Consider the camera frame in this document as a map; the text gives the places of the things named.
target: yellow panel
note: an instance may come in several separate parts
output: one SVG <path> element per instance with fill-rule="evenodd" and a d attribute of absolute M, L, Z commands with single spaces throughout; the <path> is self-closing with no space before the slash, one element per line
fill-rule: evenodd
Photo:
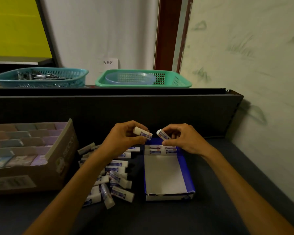
<path fill-rule="evenodd" d="M 51 58 L 35 0 L 0 0 L 0 56 Z"/>

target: cardboard display box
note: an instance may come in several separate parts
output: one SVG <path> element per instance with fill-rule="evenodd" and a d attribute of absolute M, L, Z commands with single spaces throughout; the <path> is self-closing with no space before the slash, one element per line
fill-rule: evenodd
<path fill-rule="evenodd" d="M 39 157 L 34 159 L 35 162 L 31 166 L 1 167 L 0 195 L 62 189 L 64 177 L 78 148 L 72 120 L 69 119 L 68 122 L 0 124 L 0 131 L 16 132 L 17 130 L 30 131 L 35 135 L 35 138 L 21 138 L 21 141 L 26 142 L 24 147 L 0 148 L 0 155 L 10 158 L 30 155 Z M 5 138 L 5 134 L 0 132 L 0 138 L 2 137 Z M 46 164 L 41 162 L 43 159 L 46 159 Z"/>
<path fill-rule="evenodd" d="M 161 145 L 161 142 L 161 138 L 152 138 L 147 143 Z M 193 198 L 195 187 L 179 149 L 177 155 L 144 155 L 144 168 L 147 201 Z"/>

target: barcode label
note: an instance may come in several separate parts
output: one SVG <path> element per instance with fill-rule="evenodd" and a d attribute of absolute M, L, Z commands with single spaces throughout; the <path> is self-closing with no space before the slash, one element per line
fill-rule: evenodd
<path fill-rule="evenodd" d="M 36 187 L 36 185 L 28 175 L 0 177 L 0 190 L 34 187 Z"/>

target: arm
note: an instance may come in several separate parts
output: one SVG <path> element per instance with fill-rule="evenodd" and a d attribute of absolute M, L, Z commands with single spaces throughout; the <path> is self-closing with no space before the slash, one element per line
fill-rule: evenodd
<path fill-rule="evenodd" d="M 130 146 L 145 144 L 143 136 L 130 137 L 135 126 L 148 131 L 135 121 L 116 124 L 102 145 L 23 234 L 68 234 L 100 171 Z"/>
<path fill-rule="evenodd" d="M 211 166 L 251 235 L 294 234 L 294 227 L 264 200 L 197 131 L 187 124 L 171 124 L 163 129 L 172 133 L 165 146 L 179 146 L 201 155 Z"/>

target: forearm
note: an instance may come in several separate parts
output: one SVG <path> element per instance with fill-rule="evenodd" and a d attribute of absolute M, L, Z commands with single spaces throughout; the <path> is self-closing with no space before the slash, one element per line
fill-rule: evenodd
<path fill-rule="evenodd" d="M 294 234 L 292 225 L 237 173 L 218 150 L 212 149 L 204 159 L 225 188 L 251 235 Z"/>
<path fill-rule="evenodd" d="M 24 234 L 68 234 L 107 163 L 104 152 L 94 152 Z"/>

